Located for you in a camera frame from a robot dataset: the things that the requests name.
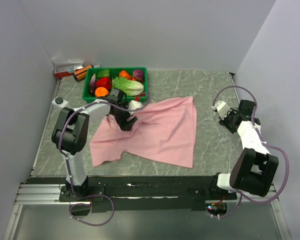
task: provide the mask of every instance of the pink cloth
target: pink cloth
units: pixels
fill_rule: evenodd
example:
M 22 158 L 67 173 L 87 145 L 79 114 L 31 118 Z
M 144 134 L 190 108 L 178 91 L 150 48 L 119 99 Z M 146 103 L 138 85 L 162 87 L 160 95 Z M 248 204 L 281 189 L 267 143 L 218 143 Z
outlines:
M 197 111 L 193 97 L 149 104 L 134 115 L 131 131 L 121 131 L 113 116 L 105 117 L 90 142 L 94 167 L 119 160 L 123 152 L 192 168 Z

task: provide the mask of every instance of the white wall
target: white wall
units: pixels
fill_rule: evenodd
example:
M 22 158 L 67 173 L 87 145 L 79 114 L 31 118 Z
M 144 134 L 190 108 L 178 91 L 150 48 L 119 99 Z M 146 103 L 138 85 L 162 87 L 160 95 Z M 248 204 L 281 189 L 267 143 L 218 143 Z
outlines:
M 235 75 L 235 83 L 255 94 L 264 138 L 285 149 L 290 158 L 288 184 L 279 199 L 292 238 L 300 240 L 300 0 L 276 1 Z M 279 165 L 274 182 L 277 189 L 284 175 L 281 156 Z
M 34 163 L 56 85 L 53 64 L 20 4 L 0 1 L 0 239 Z
M 237 72 L 275 0 L 19 0 L 53 62 Z

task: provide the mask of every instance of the marble tabletop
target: marble tabletop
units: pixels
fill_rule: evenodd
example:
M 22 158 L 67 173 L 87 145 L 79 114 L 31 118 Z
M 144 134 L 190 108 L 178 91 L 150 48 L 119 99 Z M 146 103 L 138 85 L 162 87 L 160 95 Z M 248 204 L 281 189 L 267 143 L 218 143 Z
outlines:
M 202 70 L 148 70 L 148 84 L 153 103 L 174 97 L 193 96 L 197 110 L 193 168 L 156 162 L 127 152 L 118 161 L 93 167 L 90 146 L 86 144 L 83 149 L 86 173 L 92 176 L 208 176 L 217 172 L 229 173 L 242 151 L 240 137 L 219 125 L 218 115 L 212 111 L 211 102 L 220 89 L 233 84 L 230 74 Z M 86 104 L 82 99 L 83 86 L 84 81 L 76 82 L 72 76 L 65 77 L 60 82 L 57 96 L 67 100 L 73 108 L 83 106 Z M 231 107 L 238 105 L 232 88 L 222 93 L 220 99 Z M 51 141 L 58 115 L 59 111 L 52 108 L 32 171 L 33 177 L 66 176 L 63 158 Z M 101 120 L 90 123 L 87 143 Z

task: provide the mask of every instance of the green crate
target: green crate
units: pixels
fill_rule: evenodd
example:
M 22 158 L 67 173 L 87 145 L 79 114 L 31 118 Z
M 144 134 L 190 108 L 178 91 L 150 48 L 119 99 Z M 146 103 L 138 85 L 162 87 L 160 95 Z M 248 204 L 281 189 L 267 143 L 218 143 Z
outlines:
M 92 68 L 89 68 L 86 72 L 86 76 L 85 76 L 85 80 L 84 80 L 84 87 L 83 87 L 83 92 L 82 92 L 82 99 L 85 100 L 88 104 L 92 103 L 94 100 L 97 99 L 95 96 L 91 96 L 88 92 L 90 80 L 94 74 L 97 75 L 98 72 L 100 72 L 104 69 L 110 69 L 110 77 L 111 78 L 115 77 L 112 74 L 113 70 L 117 70 L 117 69 L 126 70 L 130 75 L 133 74 L 135 69 L 142 70 L 144 73 L 143 91 L 145 93 L 148 92 L 148 75 L 147 75 L 147 69 L 145 67 L 96 67 L 96 68 L 92 67 Z M 140 96 L 139 98 L 140 98 L 140 100 L 139 100 L 140 102 L 145 103 L 148 99 L 148 95 L 146 94 L 145 96 Z M 127 96 L 126 100 L 124 98 L 123 101 L 130 102 L 131 100 L 134 100 L 134 99 L 135 99 L 134 96 Z

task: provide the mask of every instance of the purple vegetable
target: purple vegetable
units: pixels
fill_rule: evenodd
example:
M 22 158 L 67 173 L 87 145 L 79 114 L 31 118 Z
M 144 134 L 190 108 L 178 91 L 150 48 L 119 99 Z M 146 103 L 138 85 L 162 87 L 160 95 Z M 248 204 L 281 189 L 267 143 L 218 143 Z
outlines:
M 137 79 L 138 81 L 142 81 L 145 77 L 144 72 L 140 69 L 135 69 L 133 71 L 133 76 L 135 77 L 135 79 Z
M 91 77 L 89 87 L 88 87 L 88 92 L 91 96 L 95 96 L 95 91 L 96 91 L 96 75 L 94 74 Z

